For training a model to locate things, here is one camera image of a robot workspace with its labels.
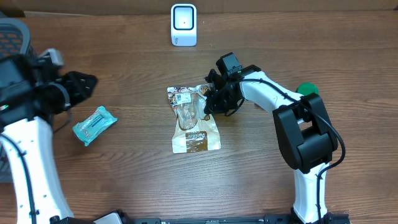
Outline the mint wet wipes pack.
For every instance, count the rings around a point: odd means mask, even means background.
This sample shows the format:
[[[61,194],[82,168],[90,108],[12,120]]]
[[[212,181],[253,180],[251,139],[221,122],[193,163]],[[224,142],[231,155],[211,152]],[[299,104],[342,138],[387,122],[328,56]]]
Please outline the mint wet wipes pack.
[[[74,125],[73,132],[85,146],[89,146],[92,141],[117,120],[104,106],[100,106],[86,120]]]

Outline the brown paper bread bag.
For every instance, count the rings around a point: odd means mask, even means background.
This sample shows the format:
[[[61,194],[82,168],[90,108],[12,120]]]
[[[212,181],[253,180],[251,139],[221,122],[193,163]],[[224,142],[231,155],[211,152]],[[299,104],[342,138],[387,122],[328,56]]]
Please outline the brown paper bread bag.
[[[168,87],[169,103],[176,115],[172,150],[175,154],[212,151],[221,148],[220,134],[212,115],[204,112],[205,93],[210,86]]]

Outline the green lid jar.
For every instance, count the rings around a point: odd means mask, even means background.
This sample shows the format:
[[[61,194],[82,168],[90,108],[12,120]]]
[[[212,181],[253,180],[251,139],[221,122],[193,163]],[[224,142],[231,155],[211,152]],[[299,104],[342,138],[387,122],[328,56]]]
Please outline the green lid jar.
[[[315,93],[317,95],[319,94],[319,90],[318,90],[317,86],[315,84],[309,83],[309,82],[305,82],[305,83],[300,84],[297,87],[295,92],[296,93],[300,93],[300,94],[302,94],[304,96],[310,95],[312,93]]]

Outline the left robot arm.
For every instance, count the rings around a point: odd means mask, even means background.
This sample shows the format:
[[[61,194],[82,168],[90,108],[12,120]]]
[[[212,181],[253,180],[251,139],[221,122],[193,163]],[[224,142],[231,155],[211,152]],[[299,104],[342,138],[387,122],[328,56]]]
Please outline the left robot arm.
[[[1,59],[1,146],[12,173],[18,223],[85,223],[74,217],[53,158],[52,120],[89,98],[97,83],[76,71],[60,76],[49,56]]]

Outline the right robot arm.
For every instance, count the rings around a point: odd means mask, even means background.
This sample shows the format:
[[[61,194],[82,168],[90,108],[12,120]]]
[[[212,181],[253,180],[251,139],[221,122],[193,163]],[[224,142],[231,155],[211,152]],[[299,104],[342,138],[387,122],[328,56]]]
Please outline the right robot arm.
[[[290,223],[330,223],[325,177],[332,154],[342,146],[317,93],[304,95],[272,81],[255,65],[244,67],[234,53],[216,62],[205,77],[206,114],[231,116],[251,101],[273,117],[280,153],[294,171],[295,201]]]

